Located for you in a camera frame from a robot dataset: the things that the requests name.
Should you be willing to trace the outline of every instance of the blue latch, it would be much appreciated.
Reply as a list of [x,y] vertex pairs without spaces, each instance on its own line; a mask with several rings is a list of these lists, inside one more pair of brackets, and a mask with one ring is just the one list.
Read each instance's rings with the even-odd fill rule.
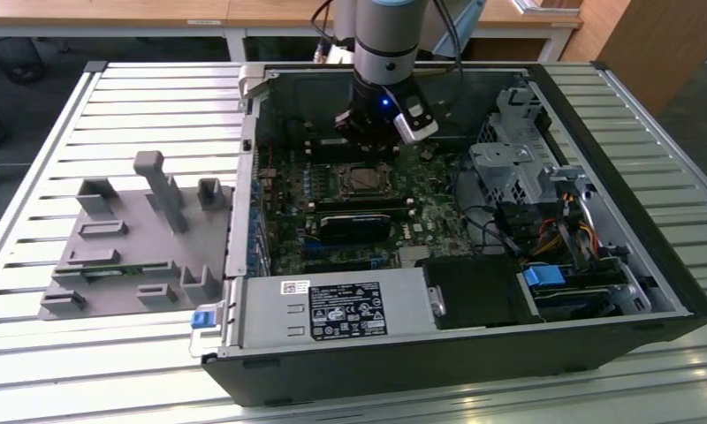
[[196,311],[191,316],[192,329],[210,329],[216,326],[216,311]]
[[523,278],[527,280],[527,285],[556,285],[566,284],[566,279],[561,273],[561,268],[557,265],[538,265],[530,267],[523,271]]

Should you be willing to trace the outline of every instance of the floor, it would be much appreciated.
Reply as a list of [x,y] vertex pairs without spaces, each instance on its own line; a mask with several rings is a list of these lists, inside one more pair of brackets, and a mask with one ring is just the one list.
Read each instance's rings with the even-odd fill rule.
[[[0,163],[31,163],[90,60],[187,62],[227,60],[219,39],[72,39],[59,53],[51,41],[38,42],[50,68],[30,86],[8,82],[0,73],[0,118],[11,136],[0,145]],[[707,173],[707,64],[697,70],[660,122]],[[0,217],[28,166],[0,167]]]

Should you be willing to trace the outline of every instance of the metal slotted table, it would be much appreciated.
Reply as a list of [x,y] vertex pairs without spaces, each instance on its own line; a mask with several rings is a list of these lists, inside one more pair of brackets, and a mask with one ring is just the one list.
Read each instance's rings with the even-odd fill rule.
[[[707,178],[610,72],[547,66],[707,291]],[[140,149],[180,186],[236,176],[239,64],[86,72],[0,222],[0,422],[656,422],[707,419],[707,326],[600,370],[276,408],[242,408],[188,353],[191,313],[36,319],[84,177],[143,189]],[[560,140],[573,163],[573,149]]]

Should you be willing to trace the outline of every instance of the cable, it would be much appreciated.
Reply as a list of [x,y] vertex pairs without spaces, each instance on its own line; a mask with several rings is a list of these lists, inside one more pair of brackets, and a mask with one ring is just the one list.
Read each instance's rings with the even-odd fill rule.
[[590,225],[588,225],[584,221],[580,222],[580,228],[582,230],[585,230],[585,232],[588,233],[588,235],[590,236],[590,249],[592,249],[592,255],[597,258],[600,255],[598,255],[598,245],[600,245],[600,238],[598,238],[598,233],[596,232],[596,230],[590,227]]
[[474,245],[474,247],[479,247],[481,248],[481,254],[485,254],[485,247],[487,246],[497,246],[497,245],[489,245],[487,244],[487,226],[491,224],[491,223],[495,223],[495,220],[491,219],[489,220],[489,222],[486,222],[483,225],[482,225],[482,244],[481,245]]
[[474,221],[474,219],[471,219],[469,216],[465,215],[463,218],[467,220],[467,223],[474,225],[474,227],[477,227],[481,231],[483,231],[487,234],[490,234],[493,236],[493,238],[497,239],[501,242],[503,247],[507,250],[510,250],[511,252],[514,252],[514,254],[517,254],[517,256],[523,256],[523,251],[517,246],[517,244],[513,242],[513,240],[510,240],[507,237],[503,237],[498,232],[495,232],[495,231],[493,231],[491,229],[487,228],[487,223],[490,223],[490,222],[487,222],[485,225],[481,225],[481,223]]
[[[311,15],[311,20],[310,20],[310,23],[311,23],[311,26],[315,28],[315,31],[318,31],[319,33],[319,36],[326,40],[326,42],[329,42],[330,44],[335,44],[335,40],[333,39],[333,37],[329,35],[329,33],[326,33],[326,30],[323,28],[319,27],[318,25],[318,18],[319,18],[319,14],[322,13],[322,11],[325,11],[326,9],[329,9],[330,11],[330,4],[333,3],[333,0],[326,0],[322,5],[319,6],[318,10],[315,11],[315,13]],[[327,13],[326,13],[326,28],[327,28],[327,22],[329,22],[329,18],[327,18]]]
[[446,7],[446,3],[443,2],[443,0],[433,0],[433,3],[435,4],[435,9],[438,9],[439,17],[443,21],[446,30],[449,31],[449,35],[453,40],[454,53],[457,54],[457,61],[455,61],[454,67],[459,69],[459,85],[457,86],[457,93],[453,99],[450,99],[450,102],[446,104],[446,110],[450,111],[457,101],[463,96],[465,78],[463,78],[463,63],[461,62],[459,31],[457,30],[457,25],[453,21],[453,18],[450,17],[449,7]]
[[0,163],[0,168],[4,166],[32,166],[32,163]]
[[473,210],[473,209],[482,209],[485,212],[489,212],[491,214],[495,213],[497,209],[493,207],[493,206],[487,206],[487,205],[474,205],[474,206],[470,206],[467,207],[466,209],[463,209],[463,214],[467,213],[467,211]]
[[541,225],[541,240],[542,240],[542,235],[545,234],[545,229],[547,228],[547,226],[554,223],[556,220],[553,218],[550,219],[546,219],[543,222],[542,222],[542,225]]
[[329,17],[330,17],[330,4],[326,7],[326,18],[322,20],[322,32],[329,33]]
[[553,238],[552,241],[549,241],[549,243],[541,247],[535,252],[534,254],[531,254],[531,256],[537,256],[538,254],[543,254],[545,252],[547,252],[549,250],[552,250],[560,243],[561,241],[564,240],[564,237],[561,236],[561,234],[558,236],[556,236]]

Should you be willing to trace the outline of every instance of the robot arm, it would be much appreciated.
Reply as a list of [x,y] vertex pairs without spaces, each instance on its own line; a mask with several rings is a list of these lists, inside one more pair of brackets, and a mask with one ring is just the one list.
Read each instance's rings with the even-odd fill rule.
[[[457,54],[446,23],[430,0],[343,0],[337,4],[337,37],[350,38],[355,29],[355,78],[349,110],[338,116],[341,134],[377,154],[391,150],[399,140],[425,140],[439,127],[417,81],[414,63],[419,47],[429,44],[446,56]],[[477,24],[485,0],[454,0],[447,9],[458,11],[466,45]],[[355,25],[350,14],[355,9]]]

